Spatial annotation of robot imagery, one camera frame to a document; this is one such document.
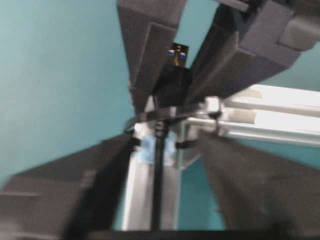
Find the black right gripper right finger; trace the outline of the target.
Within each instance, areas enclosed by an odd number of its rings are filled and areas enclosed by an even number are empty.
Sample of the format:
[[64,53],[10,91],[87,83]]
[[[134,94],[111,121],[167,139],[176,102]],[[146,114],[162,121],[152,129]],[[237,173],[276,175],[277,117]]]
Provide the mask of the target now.
[[318,168],[208,132],[197,149],[227,230],[319,239]]

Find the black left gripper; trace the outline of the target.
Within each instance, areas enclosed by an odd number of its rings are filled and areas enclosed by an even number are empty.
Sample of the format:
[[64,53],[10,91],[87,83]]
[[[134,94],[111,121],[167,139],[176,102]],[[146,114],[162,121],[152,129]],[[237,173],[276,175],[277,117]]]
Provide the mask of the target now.
[[318,0],[220,0],[185,104],[226,99],[284,72],[319,41]]

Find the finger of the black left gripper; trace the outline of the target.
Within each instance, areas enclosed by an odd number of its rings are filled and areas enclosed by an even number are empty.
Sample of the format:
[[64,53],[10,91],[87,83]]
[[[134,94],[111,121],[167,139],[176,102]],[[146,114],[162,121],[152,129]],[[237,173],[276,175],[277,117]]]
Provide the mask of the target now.
[[116,3],[137,114],[154,92],[179,29],[185,0],[119,0]]

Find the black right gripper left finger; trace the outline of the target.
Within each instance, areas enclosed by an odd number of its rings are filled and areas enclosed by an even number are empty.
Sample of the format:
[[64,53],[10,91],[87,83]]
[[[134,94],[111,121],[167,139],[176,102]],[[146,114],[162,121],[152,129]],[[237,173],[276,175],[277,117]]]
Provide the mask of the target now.
[[121,134],[19,172],[0,191],[3,240],[84,240],[111,230],[136,140]]

